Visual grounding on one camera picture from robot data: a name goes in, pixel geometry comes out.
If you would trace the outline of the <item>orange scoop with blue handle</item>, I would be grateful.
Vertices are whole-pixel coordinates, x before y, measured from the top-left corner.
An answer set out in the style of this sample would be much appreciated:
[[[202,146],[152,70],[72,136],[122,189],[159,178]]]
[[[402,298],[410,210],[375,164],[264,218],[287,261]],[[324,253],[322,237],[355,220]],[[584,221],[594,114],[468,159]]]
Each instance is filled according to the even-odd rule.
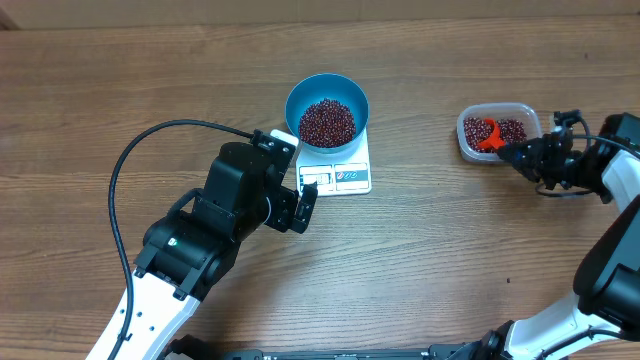
[[[492,127],[492,132],[486,139],[477,143],[477,148],[479,150],[498,150],[505,146],[506,142],[501,138],[501,129],[497,121],[492,118],[485,118],[484,123]]]

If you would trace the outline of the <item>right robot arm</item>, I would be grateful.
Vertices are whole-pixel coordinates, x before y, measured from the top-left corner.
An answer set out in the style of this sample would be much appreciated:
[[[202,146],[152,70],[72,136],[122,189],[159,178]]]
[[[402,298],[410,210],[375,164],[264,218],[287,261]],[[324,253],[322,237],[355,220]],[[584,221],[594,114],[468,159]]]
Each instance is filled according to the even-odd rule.
[[[497,150],[498,156],[550,196],[579,187],[619,215],[579,265],[571,292],[538,314],[508,321],[452,353],[454,359],[566,359],[594,344],[639,339],[639,119],[608,116],[598,135],[572,127],[580,111],[556,112],[549,134]]]

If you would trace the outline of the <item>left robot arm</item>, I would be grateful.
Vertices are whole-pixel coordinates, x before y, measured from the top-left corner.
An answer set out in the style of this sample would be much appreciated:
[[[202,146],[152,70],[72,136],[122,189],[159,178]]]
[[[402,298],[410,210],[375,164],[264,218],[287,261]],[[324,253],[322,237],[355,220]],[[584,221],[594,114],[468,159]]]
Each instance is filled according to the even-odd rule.
[[[224,144],[206,183],[149,227],[135,268],[91,359],[156,359],[234,266],[241,242],[261,225],[304,233],[316,186],[282,181],[299,141],[280,130]]]

